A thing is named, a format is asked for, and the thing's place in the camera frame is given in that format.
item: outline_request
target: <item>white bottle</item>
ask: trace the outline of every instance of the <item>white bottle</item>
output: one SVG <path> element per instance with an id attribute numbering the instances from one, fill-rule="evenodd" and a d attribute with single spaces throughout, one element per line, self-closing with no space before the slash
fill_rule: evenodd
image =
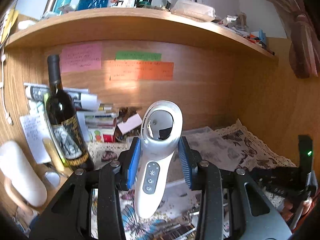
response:
<path id="1" fill-rule="evenodd" d="M 46 202 L 47 190 L 16 142 L 0 147 L 0 169 L 30 205 L 40 207 Z"/>

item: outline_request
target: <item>control button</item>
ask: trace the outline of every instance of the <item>control button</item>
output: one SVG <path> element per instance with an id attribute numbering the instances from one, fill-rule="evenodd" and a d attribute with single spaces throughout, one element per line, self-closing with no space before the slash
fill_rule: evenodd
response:
<path id="1" fill-rule="evenodd" d="M 160 166 L 156 162 L 149 162 L 143 182 L 143 192 L 152 195 L 156 191 L 157 181 L 160 173 Z"/>

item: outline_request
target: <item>black bottle cap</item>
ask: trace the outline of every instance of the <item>black bottle cap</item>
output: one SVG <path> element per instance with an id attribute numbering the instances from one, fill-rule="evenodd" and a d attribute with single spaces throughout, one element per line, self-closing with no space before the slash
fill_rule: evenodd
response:
<path id="1" fill-rule="evenodd" d="M 47 58 L 48 62 L 48 73 L 49 73 L 49 83 L 57 84 L 61 82 L 60 76 L 60 58 L 59 55 L 49 55 Z"/>

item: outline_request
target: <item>wooden wall panel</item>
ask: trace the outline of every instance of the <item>wooden wall panel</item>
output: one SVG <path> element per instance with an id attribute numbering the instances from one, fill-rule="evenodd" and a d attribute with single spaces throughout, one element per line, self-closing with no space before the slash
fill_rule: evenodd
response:
<path id="1" fill-rule="evenodd" d="M 62 46 L 44 49 L 11 49 L 5 65 L 5 103 L 14 125 L 7 124 L 0 106 L 0 144 L 15 140 L 22 148 L 34 170 L 41 177 L 47 168 L 36 165 L 28 148 L 20 125 L 19 116 L 28 114 L 24 82 L 48 83 L 46 58 L 60 53 Z M 174 62 L 173 81 L 110 81 L 105 64 L 114 59 L 118 50 L 142 50 L 162 53 L 162 61 Z M 184 45 L 151 41 L 104 41 L 102 69 L 84 73 L 63 73 L 66 87 L 89 88 L 105 103 L 116 106 L 141 106 L 140 115 L 157 100 L 171 100 L 179 105 L 183 113 L 184 129 L 225 125 L 228 98 L 236 68 L 232 54 L 221 54 Z M 0 201 L 14 214 L 16 205 L 7 197 L 0 173 Z M 55 194 L 48 191 L 47 203 Z M 46 204 L 38 208 L 42 211 Z"/>
<path id="2" fill-rule="evenodd" d="M 27 99 L 23 82 L 41 82 L 42 69 L 38 68 L 42 62 L 42 51 L 40 49 L 16 49 L 6 51 L 8 55 L 4 65 L 4 99 L 7 111 L 13 121 L 13 125 L 7 123 L 4 117 L 4 109 L 0 106 L 0 144 L 8 140 L 16 141 L 28 161 L 36 168 L 36 163 L 31 155 L 25 139 L 19 116 L 28 114 Z M 3 187 L 4 176 L 0 172 L 0 201 L 9 212 L 13 214 L 16 205 L 9 199 Z"/>
<path id="3" fill-rule="evenodd" d="M 43 82 L 48 82 L 46 57 L 60 53 L 62 46 L 45 49 Z M 173 81 L 110 81 L 106 60 L 115 59 L 119 50 L 162 53 L 162 61 L 174 62 Z M 143 117 L 157 100 L 175 102 L 183 114 L 183 128 L 225 124 L 226 106 L 233 81 L 236 59 L 190 46 L 153 41 L 104 41 L 101 70 L 63 73 L 66 87 L 89 88 L 105 103 L 141 106 Z"/>
<path id="4" fill-rule="evenodd" d="M 262 139 L 275 153 L 299 164 L 298 135 L 314 140 L 314 169 L 320 177 L 320 80 L 297 79 L 289 65 L 291 41 L 269 38 L 279 66 L 241 65 L 230 98 L 232 120 Z"/>

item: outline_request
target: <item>bottle label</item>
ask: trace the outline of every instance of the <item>bottle label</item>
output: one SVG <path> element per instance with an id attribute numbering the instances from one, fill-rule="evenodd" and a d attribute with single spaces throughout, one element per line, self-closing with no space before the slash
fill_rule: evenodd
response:
<path id="1" fill-rule="evenodd" d="M 52 125 L 52 130 L 70 166 L 78 166 L 89 158 L 76 115 L 60 125 Z"/>

